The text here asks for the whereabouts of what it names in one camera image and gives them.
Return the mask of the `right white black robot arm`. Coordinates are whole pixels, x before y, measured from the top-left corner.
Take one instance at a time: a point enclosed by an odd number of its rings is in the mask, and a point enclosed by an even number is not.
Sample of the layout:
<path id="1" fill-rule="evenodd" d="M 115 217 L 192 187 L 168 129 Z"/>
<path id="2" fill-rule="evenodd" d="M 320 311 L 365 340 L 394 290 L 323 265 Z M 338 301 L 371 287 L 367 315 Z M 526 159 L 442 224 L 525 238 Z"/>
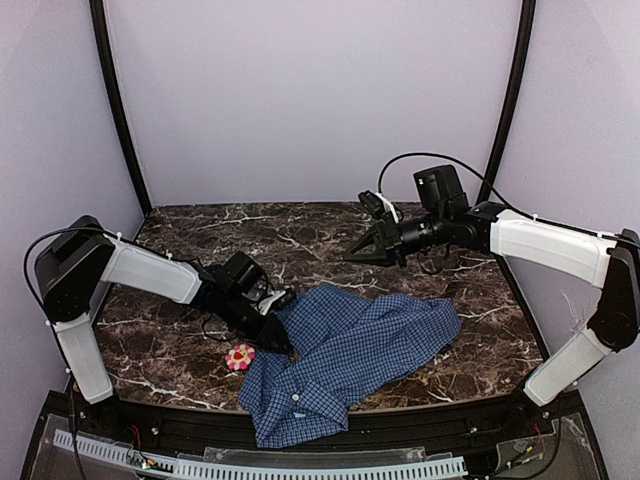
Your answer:
<path id="1" fill-rule="evenodd" d="M 399 220 L 381 192 L 359 194 L 373 225 L 343 255 L 353 263 L 400 266 L 435 246 L 459 246 L 515 258 L 577 278 L 599 289 L 595 312 L 539 365 L 521 391 L 543 407 L 606 356 L 630 347 L 639 334 L 639 237 L 567 226 L 510 206 L 506 200 L 469 204 L 456 169 L 436 166 L 414 174 L 425 215 Z"/>

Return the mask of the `blue checkered shirt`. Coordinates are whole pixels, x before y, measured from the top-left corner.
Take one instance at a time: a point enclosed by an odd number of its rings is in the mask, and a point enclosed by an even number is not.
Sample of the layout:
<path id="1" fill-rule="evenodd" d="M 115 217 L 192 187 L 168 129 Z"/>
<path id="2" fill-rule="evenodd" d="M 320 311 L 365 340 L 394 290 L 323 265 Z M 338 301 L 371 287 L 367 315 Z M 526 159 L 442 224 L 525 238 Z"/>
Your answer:
<path id="1" fill-rule="evenodd" d="M 278 314 L 296 360 L 257 352 L 238 403 L 259 432 L 293 411 L 327 418 L 427 364 L 459 333 L 448 298 L 403 294 L 367 300 L 323 284 Z"/>

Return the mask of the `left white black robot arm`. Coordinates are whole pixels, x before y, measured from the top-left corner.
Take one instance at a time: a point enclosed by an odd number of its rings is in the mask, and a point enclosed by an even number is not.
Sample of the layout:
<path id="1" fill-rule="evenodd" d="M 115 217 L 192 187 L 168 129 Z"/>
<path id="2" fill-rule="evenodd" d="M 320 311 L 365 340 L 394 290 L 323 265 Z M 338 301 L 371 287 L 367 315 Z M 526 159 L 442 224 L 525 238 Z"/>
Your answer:
<path id="1" fill-rule="evenodd" d="M 294 352 L 277 316 L 294 300 L 294 291 L 275 288 L 265 269 L 241 251 L 223 263 L 204 264 L 142 246 L 83 215 L 33 240 L 22 257 L 22 275 L 90 405 L 117 396 L 96 326 L 118 290 L 140 291 L 215 317 L 256 349 Z"/>

